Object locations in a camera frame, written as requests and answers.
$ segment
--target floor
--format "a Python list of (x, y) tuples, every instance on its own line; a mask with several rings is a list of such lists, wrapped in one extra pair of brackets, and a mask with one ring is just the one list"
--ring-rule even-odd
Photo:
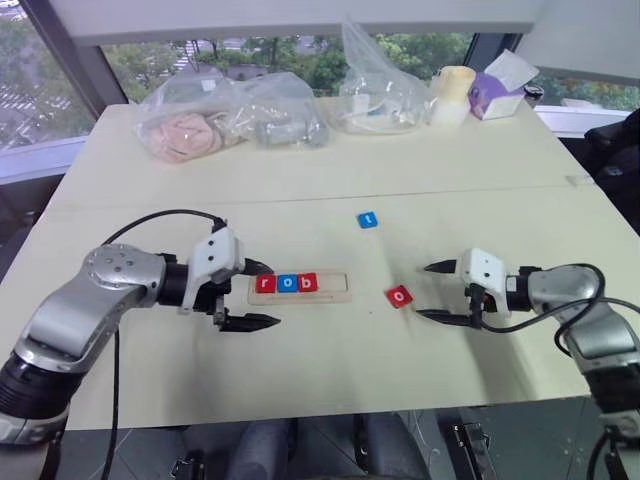
[[(602, 432), (590, 399), (571, 398), (461, 410), (490, 437), (490, 455), (500, 479), (584, 479), (591, 448)], [(433, 480), (456, 480), (437, 425), (437, 411), (399, 412), (413, 434)], [(208, 479), (224, 471), (245, 423), (197, 425), (185, 429), (131, 429), (119, 432), (111, 478), (167, 479), (175, 460), (193, 449), (207, 454)], [(287, 479), (360, 476), (351, 443), (349, 415), (304, 418)], [(59, 479), (100, 478), (107, 431), (71, 431), (65, 435)], [(596, 479), (608, 478), (600, 462)]]

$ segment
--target window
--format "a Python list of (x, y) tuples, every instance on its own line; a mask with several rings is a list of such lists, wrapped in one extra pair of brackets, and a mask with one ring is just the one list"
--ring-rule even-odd
[(633, 111), (640, 107), (640, 87), (540, 74), (533, 83), (544, 88), (541, 104), (573, 106), (571, 100), (596, 108)]
[[(461, 65), (473, 34), (374, 35), (393, 63), (428, 80), (445, 65)], [(317, 96), (337, 95), (347, 65), (338, 36), (293, 35), (200, 39), (103, 47), (126, 95), (139, 102), (169, 76), (217, 69), (234, 80), (291, 71)]]
[(93, 124), (22, 9), (0, 5), (0, 151), (86, 135)]

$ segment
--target red letter tile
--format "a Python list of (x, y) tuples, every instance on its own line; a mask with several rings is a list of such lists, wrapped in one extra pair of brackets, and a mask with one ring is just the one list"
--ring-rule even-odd
[(256, 293), (276, 293), (276, 276), (258, 275), (256, 277)]
[(398, 285), (395, 288), (387, 291), (387, 298), (395, 308), (404, 307), (413, 302), (413, 297), (409, 293), (409, 290), (402, 285)]

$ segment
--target black cable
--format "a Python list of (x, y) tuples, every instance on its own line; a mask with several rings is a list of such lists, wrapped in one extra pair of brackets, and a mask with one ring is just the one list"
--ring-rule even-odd
[(557, 313), (564, 312), (565, 310), (568, 310), (570, 308), (578, 307), (580, 305), (584, 305), (585, 303), (591, 303), (591, 302), (611, 303), (614, 305), (620, 305), (622, 307), (629, 308), (630, 310), (633, 310), (634, 312), (640, 314), (640, 307), (638, 307), (637, 305), (634, 305), (631, 302), (620, 300), (618, 298), (600, 297), (600, 298), (581, 298), (580, 300), (574, 300), (573, 302), (565, 303), (564, 305), (560, 305), (558, 307), (552, 308), (551, 310), (547, 310), (546, 312), (538, 315), (537, 317), (534, 317), (530, 320), (519, 323), (518, 325), (513, 325), (511, 327), (504, 327), (504, 328), (492, 327), (491, 325), (488, 325), (487, 323), (485, 323), (484, 320), (482, 319), (480, 320), (480, 322), (481, 322), (482, 328), (485, 328), (490, 332), (511, 333), (518, 330), (522, 330), (523, 328), (526, 328), (526, 327), (530, 327), (531, 325), (541, 322), (542, 320), (546, 320), (547, 318), (552, 317)]
[(589, 464), (587, 466), (587, 480), (594, 480), (596, 474), (596, 465), (598, 463), (598, 458), (600, 458), (600, 452), (602, 451), (602, 447), (607, 443), (608, 433), (604, 432), (600, 435), (600, 438), (593, 446), (593, 450), (591, 450), (591, 455), (589, 456)]
[(560, 325), (560, 327), (558, 328), (558, 330), (556, 330), (556, 333), (553, 335), (553, 343), (555, 343), (556, 347), (558, 347), (558, 350), (560, 350), (562, 353), (564, 353), (565, 355), (567, 355), (568, 357), (571, 356), (571, 353), (569, 353), (569, 350), (564, 347), (562, 345), (562, 343), (560, 343), (560, 339), (562, 338), (562, 335), (569, 329), (571, 328), (572, 325), (575, 325), (577, 322), (579, 322), (580, 320), (582, 320), (582, 318), (584, 318), (598, 303), (599, 300), (596, 299), (600, 299), (602, 297), (604, 297), (604, 286), (606, 283), (606, 280), (604, 278), (604, 274), (602, 273), (602, 271), (593, 266), (593, 265), (589, 265), (586, 263), (581, 263), (581, 264), (577, 264), (577, 266), (580, 267), (586, 267), (591, 269), (596, 276), (598, 277), (598, 289), (596, 290), (596, 293), (594, 294), (594, 296), (592, 297), (594, 299), (593, 302), (589, 302), (589, 304), (586, 306), (586, 308), (584, 308), (578, 315), (576, 315), (575, 317), (573, 317), (572, 319), (564, 322), (562, 325)]
[(113, 334), (113, 413), (111, 414), (111, 433), (109, 434), (109, 447), (107, 458), (104, 461), (100, 480), (108, 480), (111, 473), (111, 464), (116, 453), (116, 440), (118, 439), (118, 409), (120, 397), (120, 331)]
[(493, 333), (512, 333), (512, 332), (517, 332), (518, 330), (522, 330), (523, 328), (527, 328), (527, 327), (530, 327), (531, 325), (535, 325), (536, 323), (538, 323), (538, 322), (540, 322), (542, 320), (546, 320), (547, 318), (555, 315), (556, 313), (563, 312), (564, 310), (567, 310), (569, 308), (573, 308), (574, 306), (579, 306), (579, 305), (582, 305), (584, 303), (589, 303), (589, 305), (587, 305), (587, 307), (584, 308), (578, 315), (576, 315), (574, 318), (572, 318), (571, 321), (573, 323), (575, 323), (578, 320), (580, 320), (581, 318), (583, 318), (595, 306), (595, 304), (597, 303), (595, 300), (599, 299), (599, 298), (602, 298), (602, 296), (604, 295), (604, 286), (605, 286), (604, 274), (597, 267), (595, 267), (593, 265), (589, 265), (587, 263), (574, 263), (574, 264), (565, 265), (565, 266), (585, 267), (585, 268), (589, 268), (589, 269), (593, 270), (593, 272), (597, 275), (598, 281), (599, 281), (598, 290), (596, 291), (596, 293), (594, 294), (593, 297), (577, 300), (577, 302), (580, 302), (580, 303), (575, 303), (575, 302), (565, 303), (564, 305), (560, 305), (560, 306), (558, 306), (556, 308), (553, 308), (551, 310), (548, 310), (548, 311), (546, 311), (546, 312), (544, 312), (544, 313), (542, 313), (542, 314), (540, 314), (540, 315), (538, 315), (536, 317), (533, 317), (533, 318), (531, 318), (529, 320), (526, 320), (526, 321), (524, 321), (522, 323), (518, 323), (517, 325), (512, 325), (510, 327), (493, 327), (493, 326), (485, 323), (485, 321), (482, 318), (480, 319), (480, 325), (482, 325), (483, 328), (485, 328), (488, 331), (493, 332)]
[(204, 217), (204, 218), (208, 218), (209, 220), (212, 220), (214, 227), (222, 227), (222, 226), (226, 225), (225, 221), (223, 219), (221, 219), (220, 217), (216, 217), (215, 215), (211, 215), (210, 213), (200, 212), (199, 210), (189, 210), (189, 209), (186, 209), (186, 208), (176, 208), (176, 209), (172, 209), (172, 210), (162, 210), (160, 212), (155, 212), (155, 213), (151, 213), (149, 215), (145, 215), (144, 217), (141, 217), (141, 218), (129, 223), (128, 225), (125, 225), (120, 230), (118, 230), (113, 235), (111, 235), (109, 238), (107, 238), (104, 241), (103, 245), (107, 245), (109, 243), (113, 243), (114, 240), (118, 239), (119, 237), (121, 237), (122, 235), (127, 233), (129, 230), (131, 230), (134, 227), (137, 227), (141, 223), (147, 222), (147, 221), (152, 220), (154, 218), (163, 217), (165, 215), (195, 215), (196, 217)]
[[(162, 210), (160, 212), (151, 213), (145, 215), (133, 222), (125, 225), (109, 238), (107, 238), (102, 245), (108, 245), (113, 243), (119, 237), (127, 233), (132, 228), (138, 225), (152, 220), (154, 218), (163, 217), (165, 215), (194, 215), (196, 217), (204, 217), (213, 221), (214, 229), (222, 228), (226, 225), (226, 222), (220, 217), (211, 215), (210, 213), (201, 212), (199, 210), (189, 210), (184, 208), (177, 208), (172, 210)], [(113, 336), (113, 413), (111, 417), (111, 432), (109, 434), (109, 447), (107, 448), (107, 458), (104, 462), (104, 468), (102, 469), (101, 480), (107, 480), (111, 473), (111, 465), (113, 464), (113, 458), (116, 453), (116, 441), (118, 439), (118, 410), (119, 410), (119, 396), (120, 396), (120, 330), (116, 329)]]

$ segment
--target white table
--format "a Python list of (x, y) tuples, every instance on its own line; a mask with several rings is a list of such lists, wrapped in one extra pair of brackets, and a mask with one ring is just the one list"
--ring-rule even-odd
[[(231, 311), (269, 313), (283, 320), (280, 325), (250, 335), (222, 334), (203, 315), (182, 317), (174, 308), (159, 306), (130, 311), (121, 324), (123, 427), (585, 394), (587, 386), (573, 362), (555, 350), (553, 320), (513, 335), (495, 335), (440, 325), (410, 308), (395, 310), (383, 294), (402, 283), (414, 294), (416, 308), (453, 306), (452, 299), (461, 298), (456, 295), (461, 287), (443, 284), (420, 268), (478, 246), (505, 259), (511, 271), (519, 265), (588, 261), (607, 275), (608, 295), (640, 302), (635, 274), (640, 268), (638, 237), (595, 186), (566, 182), (565, 174), (577, 178), (581, 168), (530, 115), (524, 109), (504, 127), (499, 122), (486, 127), (516, 135), (513, 123), (529, 125), (530, 137), (521, 135), (520, 146), (529, 163), (536, 145), (547, 143), (546, 156), (535, 156), (546, 170), (523, 157), (514, 158), (520, 170), (538, 172), (519, 178), (499, 146), (484, 154), (478, 150), (477, 159), (463, 158), (467, 147), (462, 139), (454, 141), (445, 133), (438, 137), (428, 129), (423, 132), (431, 141), (423, 139), (422, 150), (436, 145), (433, 148), (440, 151), (457, 152), (439, 168), (424, 167), (415, 159), (421, 151), (415, 135), (341, 138), (336, 141), (343, 142), (342, 147), (327, 149), (333, 156), (322, 161), (322, 151), (307, 158), (306, 153), (286, 151), (258, 154), (241, 146), (228, 152), (232, 158), (213, 157), (176, 168), (148, 160), (119, 125), (126, 109), (109, 109), (0, 286), (0, 352), (10, 351), (40, 301), (75, 275), (84, 255), (117, 228), (160, 208), (199, 208), (228, 218), (247, 255), (277, 270), (348, 272), (353, 301), (249, 306), (247, 279), (238, 276), (227, 300)], [(468, 128), (473, 132), (485, 125), (470, 121)], [(369, 142), (406, 152), (392, 161), (371, 153), (378, 176), (364, 168), (363, 155), (340, 156), (342, 148), (359, 151), (356, 145), (374, 152)], [(123, 158), (112, 157), (115, 150), (129, 152), (130, 168)], [(316, 193), (305, 192), (283, 173), (294, 158), (319, 172)], [(550, 158), (559, 165), (553, 171)], [(402, 179), (393, 177), (389, 172), (403, 162), (409, 171)], [(506, 165), (502, 174), (495, 170), (501, 163)], [(366, 181), (354, 183), (349, 193), (339, 173), (345, 166), (355, 175), (353, 164), (360, 165)], [(262, 179), (250, 165), (260, 165), (255, 170)], [(454, 176), (452, 165), (473, 175)], [(486, 172), (488, 165), (493, 172)], [(451, 191), (413, 191), (419, 187), (417, 177), (427, 171), (436, 172), (431, 186), (437, 180), (441, 189)], [(304, 170), (296, 172), (302, 175)], [(266, 187), (242, 190), (231, 188), (228, 181), (211, 181), (212, 188), (204, 189), (208, 173), (228, 174), (238, 182), (242, 174), (243, 185), (257, 187), (261, 180)], [(491, 180), (491, 187), (483, 187), (474, 175)], [(169, 180), (175, 188), (168, 188)], [(334, 198), (345, 196), (351, 198)], [(369, 210), (378, 215), (380, 227), (361, 230), (355, 216)], [(184, 261), (208, 231), (203, 219), (173, 217), (141, 226), (123, 241), (148, 251), (173, 252)], [(625, 316), (640, 332), (640, 321), (626, 312)], [(524, 318), (518, 314), (513, 321)], [(108, 427), (111, 389), (108, 345), (73, 399), (69, 427)]]
[(49, 208), (149, 209), (191, 204), (363, 197), (590, 183), (537, 115), (402, 136), (333, 132), (307, 151), (245, 143), (181, 166), (153, 160), (131, 131), (132, 107), (103, 114)]

